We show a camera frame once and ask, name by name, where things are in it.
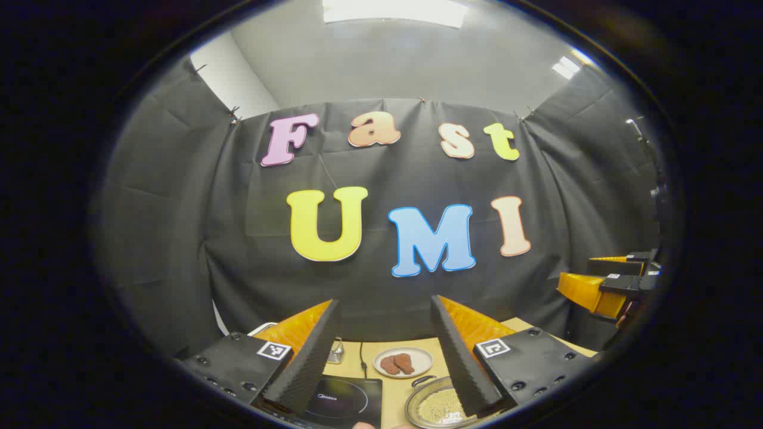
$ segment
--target pink letter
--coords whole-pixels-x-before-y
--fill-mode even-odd
[[[522,229],[520,205],[522,200],[518,197],[500,197],[490,203],[501,217],[501,227],[504,230],[504,245],[501,246],[503,256],[521,255],[530,250],[530,242],[524,237]]]
[[[267,167],[290,163],[294,159],[294,154],[288,151],[288,144],[291,143],[295,149],[298,149],[302,147],[304,138],[307,136],[307,128],[301,124],[306,124],[310,128],[318,125],[318,115],[310,113],[309,115],[276,119],[271,122],[270,127],[273,129],[273,135],[270,137],[268,154],[262,158],[260,165]]]

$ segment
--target ceiling light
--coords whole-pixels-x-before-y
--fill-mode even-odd
[[[324,21],[393,18],[460,28],[467,10],[450,0],[324,0]]]
[[[573,63],[566,56],[563,56],[562,59],[559,60],[559,63],[562,64],[565,68],[570,69],[570,71],[573,73],[577,73],[580,71],[580,67],[578,67],[578,64]]]
[[[551,68],[554,69],[555,72],[564,76],[566,79],[570,79],[575,74],[575,72],[559,63],[554,64]]]
[[[591,65],[594,63],[593,61],[591,61],[591,58],[588,58],[586,54],[582,53],[581,51],[577,49],[572,50],[572,55],[574,55],[583,64]]]

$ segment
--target plate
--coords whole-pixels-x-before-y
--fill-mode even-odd
[[[384,371],[380,365],[382,363],[382,359],[387,356],[400,353],[408,353],[408,355],[410,355],[410,364],[415,369],[415,371],[410,374],[406,374],[400,371],[400,373],[396,376],[393,376],[387,371]],[[379,374],[390,377],[392,379],[409,379],[411,377],[418,377],[421,374],[424,374],[426,371],[429,371],[429,369],[432,367],[433,361],[434,359],[432,359],[432,355],[425,350],[417,349],[416,347],[395,347],[394,349],[385,350],[376,355],[376,358],[374,358],[374,368],[376,368],[376,371],[378,371]]]

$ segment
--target foam letter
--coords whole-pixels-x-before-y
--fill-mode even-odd
[[[400,140],[400,131],[394,129],[394,118],[386,111],[364,113],[355,117],[351,124],[357,128],[349,132],[347,140],[354,147],[391,144]]]
[[[445,271],[472,268],[477,261],[469,248],[471,215],[472,208],[468,205],[449,205],[443,212],[437,232],[432,232],[418,208],[402,207],[390,211],[389,220],[398,227],[398,264],[392,269],[392,275],[410,277],[421,273],[421,266],[414,261],[414,250],[433,273],[446,247]]]
[[[463,125],[445,123],[437,128],[443,141],[439,143],[445,150],[445,155],[451,158],[463,158],[467,160],[475,154],[475,147],[468,140],[469,132]]]
[[[314,261],[343,260],[358,250],[361,226],[360,202],[369,195],[366,188],[348,186],[334,191],[342,203],[342,235],[337,241],[318,238],[318,203],[324,200],[321,191],[297,191],[286,197],[291,206],[291,245],[297,253]]]
[[[530,242],[524,237],[520,206],[522,200],[518,197],[500,197],[493,200],[490,206],[498,211],[501,217],[501,227],[504,230],[504,245],[501,255],[516,256],[530,250]]]
[[[485,127],[483,131],[490,134],[490,139],[493,140],[493,149],[498,156],[509,161],[516,161],[520,157],[520,151],[511,149],[509,146],[509,139],[514,138],[514,133],[504,130],[502,124],[496,122]]]
[[[267,167],[290,163],[294,159],[294,154],[288,151],[288,144],[291,143],[295,149],[299,149],[307,136],[307,128],[302,124],[310,128],[315,127],[318,125],[318,115],[311,113],[271,122],[270,128],[273,129],[273,134],[270,136],[268,154],[262,158],[260,165]]]

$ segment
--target ceiling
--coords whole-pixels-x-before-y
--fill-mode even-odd
[[[570,46],[522,12],[460,2],[460,29],[422,21],[325,24],[321,0],[292,0],[231,33],[280,108],[357,98],[418,98],[528,113],[565,78]]]

